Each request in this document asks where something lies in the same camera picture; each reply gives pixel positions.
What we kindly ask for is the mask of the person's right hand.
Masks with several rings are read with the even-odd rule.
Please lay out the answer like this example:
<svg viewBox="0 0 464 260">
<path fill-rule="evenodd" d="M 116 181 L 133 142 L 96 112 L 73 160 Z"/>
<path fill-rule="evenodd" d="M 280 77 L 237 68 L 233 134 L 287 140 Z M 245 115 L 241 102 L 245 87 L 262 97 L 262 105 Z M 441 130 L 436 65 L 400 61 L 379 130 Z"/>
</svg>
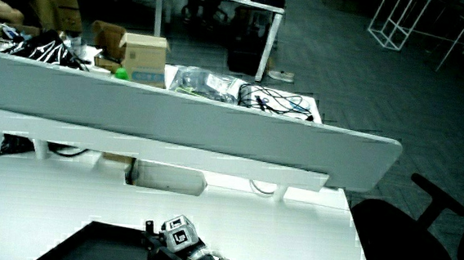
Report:
<svg viewBox="0 0 464 260">
<path fill-rule="evenodd" d="M 164 222 L 157 233 L 153 220 L 147 220 L 141 241 L 147 248 L 146 260 L 195 260 L 196 249 L 203 247 L 195 229 L 184 215 Z"/>
</svg>

